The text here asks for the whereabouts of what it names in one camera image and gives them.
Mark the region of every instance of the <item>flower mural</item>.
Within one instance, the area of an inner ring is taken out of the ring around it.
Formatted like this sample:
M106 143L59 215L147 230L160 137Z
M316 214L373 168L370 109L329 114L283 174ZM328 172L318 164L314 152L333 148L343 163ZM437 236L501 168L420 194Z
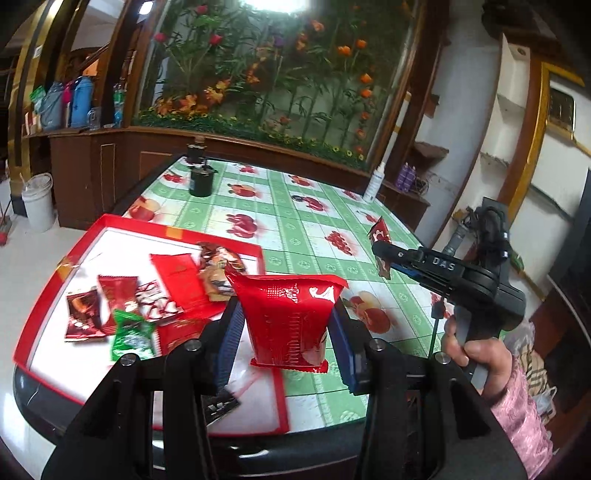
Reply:
M171 0L134 122L281 145L354 168L378 131L414 2L296 14Z

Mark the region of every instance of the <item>black cup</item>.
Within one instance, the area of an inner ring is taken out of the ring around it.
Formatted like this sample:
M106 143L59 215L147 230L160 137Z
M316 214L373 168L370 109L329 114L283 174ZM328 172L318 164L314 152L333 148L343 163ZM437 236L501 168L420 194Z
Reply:
M194 197L209 197L213 189L213 176L217 170L209 165L199 165L191 169L189 193Z

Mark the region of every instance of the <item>human hand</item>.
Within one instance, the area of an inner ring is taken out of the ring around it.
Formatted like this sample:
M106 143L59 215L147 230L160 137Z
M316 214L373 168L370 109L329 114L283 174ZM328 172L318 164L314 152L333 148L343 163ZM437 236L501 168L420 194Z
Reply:
M452 316L445 324L445 335L441 339L441 349L460 367L468 365L469 359L489 368L488 378L480 394L489 401L495 401L504 391L513 367L513 356L498 338L471 340L464 348L456 338L456 319Z

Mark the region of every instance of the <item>black container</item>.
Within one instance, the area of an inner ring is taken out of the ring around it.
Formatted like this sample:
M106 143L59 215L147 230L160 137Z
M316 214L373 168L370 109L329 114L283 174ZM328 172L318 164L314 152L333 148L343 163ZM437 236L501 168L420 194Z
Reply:
M199 165L205 161L205 149L207 147L201 144L187 145L187 163Z
M189 193L194 197L209 197L213 189L213 176L217 170L209 165L199 165L191 169Z

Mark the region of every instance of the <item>purple bottle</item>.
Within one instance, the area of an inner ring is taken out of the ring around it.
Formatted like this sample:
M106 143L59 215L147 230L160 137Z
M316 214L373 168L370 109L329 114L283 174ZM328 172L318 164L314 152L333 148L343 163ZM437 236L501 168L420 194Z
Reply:
M400 169L400 173L398 174L398 178L396 179L396 183L394 184L394 186L398 190L402 191L402 189L404 188L404 180L406 179L409 172L410 167L408 166L408 163L405 163Z
M417 178L417 169L415 167L413 167L412 170L408 170L408 175L406 175L406 178L404 179L404 184L402 185L402 191L403 192L407 192L410 190L410 187L413 186L414 183L414 179Z

